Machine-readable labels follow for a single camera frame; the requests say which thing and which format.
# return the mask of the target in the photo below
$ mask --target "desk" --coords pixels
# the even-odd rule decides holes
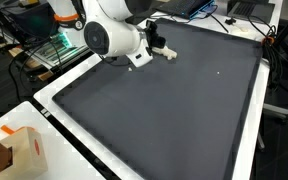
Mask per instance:
[[[276,3],[275,10],[271,24],[278,25],[279,15],[282,8],[282,0],[272,1]],[[225,3],[219,2],[219,10],[214,14],[221,22],[228,17],[225,16],[224,8]],[[211,29],[218,32],[226,33],[216,21],[211,18],[192,21],[189,23],[193,26],[198,26],[206,29]],[[238,20],[238,25],[247,26],[249,33],[238,33],[235,28],[226,25],[231,35],[244,37],[247,39],[258,40],[262,39],[262,36],[256,32],[253,27],[247,21]],[[255,23],[259,27],[265,30],[264,25]],[[68,116],[61,108],[59,108],[52,100],[52,97],[63,89],[65,86],[76,80],[78,77],[87,72],[90,68],[100,62],[100,58],[97,56],[91,56],[75,68],[58,78],[53,83],[46,86],[41,91],[34,95],[34,98],[41,103],[56,119],[59,120],[67,129],[72,132],[76,137],[80,139],[99,159],[101,159],[112,171],[114,171],[121,179],[142,179],[136,172],[131,170],[125,163],[119,160],[114,154],[110,153],[109,150],[98,142],[92,135],[78,125],[70,116]],[[267,80],[269,75],[269,67],[265,60],[262,60],[258,70],[258,74],[255,80],[254,90],[248,109],[244,131],[240,143],[239,152],[237,154],[237,160],[235,164],[233,179],[234,180],[246,180],[250,177],[253,155],[255,151],[257,133],[260,124],[260,117],[262,113],[264,96],[267,86]]]
[[[24,102],[0,118],[0,127],[35,128],[42,137],[48,171],[36,180],[105,178],[29,102]],[[7,136],[0,130],[0,140]]]

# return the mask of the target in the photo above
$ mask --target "floor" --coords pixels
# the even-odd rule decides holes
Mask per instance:
[[[288,0],[284,1],[283,7],[282,18],[288,19]],[[9,56],[0,54],[0,116],[18,104],[15,98],[14,84],[7,72],[10,60]],[[18,80],[17,70],[13,68],[13,71]],[[25,85],[30,91],[21,88],[20,93],[23,99],[31,100],[34,92],[44,87],[46,83],[25,83]],[[283,101],[283,97],[277,98],[277,101]],[[263,125],[265,131],[263,140],[266,150],[264,153],[256,152],[254,179],[288,180],[288,122],[282,124],[277,119],[265,116]]]

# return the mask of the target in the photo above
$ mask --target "black border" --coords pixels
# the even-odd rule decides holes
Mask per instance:
[[[192,29],[193,31],[207,31],[207,32],[210,32],[211,34],[214,34],[214,35],[217,35],[217,36],[221,36],[221,37],[224,37],[224,38],[227,38],[229,40],[243,40],[244,42],[249,42],[251,44],[254,44],[254,47],[255,48],[258,48],[259,51],[258,52],[255,52],[255,53],[259,53],[259,54],[256,54],[257,55],[257,62],[255,63],[255,66],[253,68],[253,74],[252,74],[252,77],[251,77],[251,80],[250,80],[250,83],[249,83],[249,87],[248,87],[248,92],[246,94],[246,97],[245,97],[245,101],[244,101],[244,105],[243,105],[243,108],[242,108],[242,112],[241,112],[241,116],[240,116],[240,121],[237,125],[237,128],[236,128],[236,132],[235,132],[235,138],[233,139],[233,143],[232,143],[232,147],[231,147],[231,153],[228,157],[228,164],[226,166],[226,169],[225,169],[225,174],[224,174],[224,177],[223,179],[231,179],[233,177],[233,173],[234,173],[234,169],[235,169],[235,161],[236,161],[236,157],[237,157],[237,153],[238,153],[238,150],[239,150],[239,145],[240,145],[240,142],[241,142],[241,137],[242,137],[242,133],[243,133],[243,130],[244,130],[244,125],[245,125],[245,120],[246,120],[246,116],[247,116],[247,112],[248,112],[248,108],[249,108],[249,104],[250,104],[250,100],[251,100],[251,97],[252,97],[252,93],[253,93],[253,87],[254,87],[254,84],[255,84],[255,80],[256,80],[256,77],[257,77],[257,73],[258,73],[258,69],[259,69],[259,65],[260,65],[260,62],[261,62],[261,58],[262,58],[262,51],[260,50],[260,42],[257,42],[257,41],[253,41],[253,40],[249,40],[249,39],[244,39],[244,38],[241,38],[241,37],[237,37],[237,36],[232,36],[230,34],[223,34],[223,33],[219,33],[219,32],[215,32],[215,31],[211,31],[211,30],[208,30],[208,29],[204,29],[204,28],[200,28],[200,27],[196,27],[196,26],[190,26],[190,25],[186,25],[186,24],[183,24],[183,23],[179,23],[179,22],[174,22],[174,21],[171,21],[171,20],[167,20],[167,19],[164,19],[164,18],[160,18],[156,21],[157,25],[158,24],[175,24],[175,25],[178,25],[178,26],[182,26],[184,28],[190,28]],[[105,64],[103,62],[100,62],[98,64],[96,64],[94,67],[92,67],[90,70],[88,70],[86,73],[84,73],[82,76],[80,76],[79,78],[77,78],[76,80],[74,80],[72,83],[70,83],[69,85],[67,85],[65,88],[63,88],[61,91],[59,91],[56,95],[54,95],[52,97],[52,100],[61,108],[63,109],[65,112],[69,112],[66,110],[66,107],[61,104],[61,103],[58,103],[58,100],[61,99],[65,94],[67,93],[70,93],[74,88],[73,87],[77,87],[80,83],[82,83],[87,77],[89,77],[89,73],[90,72],[95,72],[97,71],[98,69],[101,69],[104,65],[108,65],[108,64]],[[67,113],[72,119],[74,119],[72,117],[72,113]],[[98,135],[96,135],[95,133],[90,133],[92,134],[94,137],[96,137],[97,139],[100,138]],[[116,151],[113,151],[111,149],[111,145],[108,144],[108,143],[105,143],[103,142],[102,140],[100,141],[101,143],[103,143],[103,145],[106,146],[106,148],[108,148],[114,155],[116,155],[119,159],[121,159],[125,164],[127,164],[131,169],[133,169],[135,172],[137,172],[140,176],[144,176],[143,178],[147,178],[146,174],[145,173],[142,173],[139,171],[139,169],[135,169],[131,166],[131,163],[127,160],[125,160],[124,158],[120,157],[120,155],[118,153],[116,153]]]

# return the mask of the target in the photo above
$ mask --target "black mat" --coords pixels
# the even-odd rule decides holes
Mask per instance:
[[[158,20],[178,52],[151,64],[100,63],[54,100],[143,178],[230,179],[258,70],[258,44]]]

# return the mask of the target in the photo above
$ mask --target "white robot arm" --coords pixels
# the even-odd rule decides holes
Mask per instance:
[[[60,23],[59,31],[66,33],[73,46],[86,44],[105,57],[126,55],[136,67],[153,59],[152,44],[160,49],[165,46],[154,23],[141,29],[125,22],[128,17],[148,10],[153,0],[48,1]]]

